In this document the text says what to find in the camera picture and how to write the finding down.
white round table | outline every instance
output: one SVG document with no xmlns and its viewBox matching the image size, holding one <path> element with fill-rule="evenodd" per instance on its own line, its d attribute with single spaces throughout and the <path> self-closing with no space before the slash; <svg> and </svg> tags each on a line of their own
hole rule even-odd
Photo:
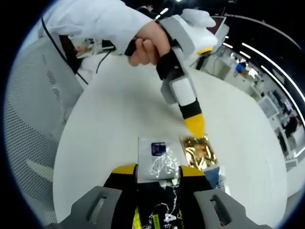
<svg viewBox="0 0 305 229">
<path fill-rule="evenodd" d="M 190 69 L 206 133 L 230 195 L 257 224 L 276 226 L 285 212 L 287 176 L 276 135 L 257 103 L 237 88 Z M 62 133 L 53 177 L 58 221 L 111 171 L 137 163 L 138 137 L 190 135 L 178 105 L 167 105 L 152 65 L 131 67 L 126 57 L 106 58 L 74 107 Z"/>
</svg>

clear plastic bag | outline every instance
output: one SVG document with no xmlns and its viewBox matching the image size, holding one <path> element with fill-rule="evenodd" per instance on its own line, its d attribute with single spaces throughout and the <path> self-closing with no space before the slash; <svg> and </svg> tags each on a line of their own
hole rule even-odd
<svg viewBox="0 0 305 229">
<path fill-rule="evenodd" d="M 177 155 L 170 140 L 139 138 L 138 183 L 179 178 Z"/>
</svg>

desk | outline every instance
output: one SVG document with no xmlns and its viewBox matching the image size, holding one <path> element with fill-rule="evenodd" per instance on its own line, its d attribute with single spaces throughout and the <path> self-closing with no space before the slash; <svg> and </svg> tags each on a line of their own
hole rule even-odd
<svg viewBox="0 0 305 229">
<path fill-rule="evenodd" d="M 258 224 L 275 226 L 285 212 L 286 168 L 281 147 L 253 98 L 228 83 L 190 69 L 206 132 L 231 196 Z M 167 105 L 154 66 L 131 67 L 106 58 L 74 107 L 62 133 L 53 177 L 58 221 L 111 171 L 137 163 L 138 137 L 190 135 L 178 105 Z"/>
</svg>

white lab coat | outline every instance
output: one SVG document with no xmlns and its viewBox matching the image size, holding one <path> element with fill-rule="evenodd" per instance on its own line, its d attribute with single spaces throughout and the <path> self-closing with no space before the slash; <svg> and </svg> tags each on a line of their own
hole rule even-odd
<svg viewBox="0 0 305 229">
<path fill-rule="evenodd" d="M 58 0 L 43 18 L 50 33 L 110 40 L 118 53 L 152 20 L 120 0 Z M 38 39 L 41 28 L 39 21 L 21 49 Z"/>
</svg>

cable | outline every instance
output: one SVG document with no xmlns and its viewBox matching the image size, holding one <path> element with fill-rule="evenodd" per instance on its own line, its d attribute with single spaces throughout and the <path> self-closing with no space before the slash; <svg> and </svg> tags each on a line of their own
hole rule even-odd
<svg viewBox="0 0 305 229">
<path fill-rule="evenodd" d="M 101 59 L 101 61 L 99 62 L 99 65 L 97 66 L 97 68 L 96 68 L 96 74 L 97 74 L 97 72 L 98 72 L 98 70 L 99 70 L 99 67 L 100 67 L 100 64 L 102 63 L 102 61 L 103 60 L 105 60 L 105 58 L 110 54 L 112 52 L 112 50 L 110 50 L 102 59 Z"/>
<path fill-rule="evenodd" d="M 42 27 L 44 29 L 44 31 L 46 32 L 46 34 L 48 35 L 49 39 L 51 40 L 52 44 L 54 45 L 54 47 L 56 48 L 57 52 L 59 53 L 59 55 L 62 57 L 62 59 L 67 63 L 67 65 L 71 68 L 71 66 L 68 63 L 68 60 L 64 57 L 64 55 L 62 54 L 62 52 L 60 51 L 59 47 L 57 46 L 57 44 L 55 43 L 54 39 L 52 38 L 52 36 L 50 35 L 49 31 L 47 30 L 47 27 L 44 23 L 43 18 L 41 18 L 41 23 L 42 23 Z M 78 72 L 76 72 L 76 74 L 78 74 L 78 76 L 85 82 L 85 84 L 88 85 L 88 82 L 81 76 L 81 74 L 79 74 Z"/>
</svg>

